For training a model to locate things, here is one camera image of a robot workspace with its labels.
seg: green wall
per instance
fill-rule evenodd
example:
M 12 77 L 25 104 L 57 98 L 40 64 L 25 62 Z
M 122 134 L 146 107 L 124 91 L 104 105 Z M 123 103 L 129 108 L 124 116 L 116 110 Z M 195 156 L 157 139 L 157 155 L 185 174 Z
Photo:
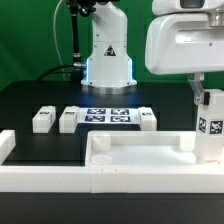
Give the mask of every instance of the green wall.
M 53 14 L 59 0 L 0 1 L 0 89 L 19 80 L 34 80 L 59 65 L 53 42 Z M 141 4 L 139 16 L 138 2 Z M 128 16 L 128 54 L 134 60 L 134 76 L 150 82 L 144 65 L 144 41 L 153 18 L 152 0 L 121 0 L 116 3 Z M 79 17 L 80 45 L 84 60 L 92 50 L 91 18 Z M 58 42 L 64 63 L 72 62 L 72 34 L 66 4 L 58 15 Z M 155 76 L 155 82 L 186 82 L 182 76 Z M 222 73 L 206 75 L 206 88 L 223 88 Z

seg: cable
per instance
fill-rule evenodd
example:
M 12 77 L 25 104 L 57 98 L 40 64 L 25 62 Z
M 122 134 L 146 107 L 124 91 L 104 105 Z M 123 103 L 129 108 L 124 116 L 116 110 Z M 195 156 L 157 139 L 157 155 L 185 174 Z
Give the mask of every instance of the cable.
M 55 44 L 55 48 L 56 48 L 56 52 L 57 52 L 57 56 L 58 56 L 60 65 L 63 65 L 63 61 L 62 61 L 60 49 L 58 46 L 58 40 L 57 40 L 57 15 L 58 15 L 58 11 L 59 11 L 63 1 L 64 0 L 60 0 L 58 5 L 56 6 L 55 11 L 54 11 L 54 19 L 53 19 L 54 44 Z
M 64 69 L 64 68 L 74 68 L 74 65 L 60 65 L 55 68 L 49 69 L 48 71 L 44 72 L 39 78 L 37 78 L 37 81 L 41 81 L 46 76 L 56 72 L 59 69 Z
M 142 10 L 141 10 L 141 0 L 138 0 L 138 21 L 139 21 L 139 26 L 140 26 L 140 32 L 141 32 L 141 39 L 142 39 L 142 48 L 143 52 L 145 52 L 145 38 L 144 38 L 144 30 L 142 26 Z M 149 72 L 151 82 L 154 83 L 152 74 Z

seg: black table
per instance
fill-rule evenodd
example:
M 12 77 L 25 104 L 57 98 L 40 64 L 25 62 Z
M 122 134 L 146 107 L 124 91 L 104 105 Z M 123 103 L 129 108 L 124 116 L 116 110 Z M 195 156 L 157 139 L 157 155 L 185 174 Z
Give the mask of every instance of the black table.
M 33 134 L 32 117 L 44 105 L 56 106 L 56 122 L 49 134 Z M 17 82 L 0 92 L 0 128 L 15 129 L 17 142 L 3 165 L 84 166 L 88 131 L 140 130 L 138 125 L 79 124 L 74 134 L 60 134 L 58 119 L 69 105 L 152 107 L 158 130 L 195 130 L 197 108 L 187 84 L 139 84 L 137 92 L 103 96 L 69 82 Z M 222 194 L 0 194 L 1 224 L 220 224 L 223 211 Z

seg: white robot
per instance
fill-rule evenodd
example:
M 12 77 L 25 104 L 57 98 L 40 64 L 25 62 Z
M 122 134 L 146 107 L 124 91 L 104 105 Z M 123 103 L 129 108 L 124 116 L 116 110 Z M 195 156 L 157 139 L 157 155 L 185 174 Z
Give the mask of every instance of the white robot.
M 102 94 L 132 91 L 137 82 L 132 78 L 132 60 L 127 55 L 125 13 L 108 1 L 77 2 L 82 7 L 82 15 L 91 12 L 93 15 L 93 52 L 87 60 L 86 77 L 81 82 L 83 89 Z
M 224 145 L 224 92 L 205 91 L 205 72 L 224 70 L 224 0 L 154 0 L 160 16 L 148 30 L 146 67 L 155 74 L 191 74 L 198 122 L 194 153 L 219 162 Z

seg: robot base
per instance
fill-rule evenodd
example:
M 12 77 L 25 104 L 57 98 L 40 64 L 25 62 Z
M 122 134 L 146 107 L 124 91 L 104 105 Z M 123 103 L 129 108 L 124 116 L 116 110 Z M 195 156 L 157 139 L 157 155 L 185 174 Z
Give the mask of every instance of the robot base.
M 129 92 L 135 92 L 137 90 L 137 85 L 130 85 L 124 87 L 96 87 L 90 85 L 82 85 L 82 90 L 98 93 L 98 94 L 105 94 L 105 95 L 112 95 L 112 94 L 124 94 Z

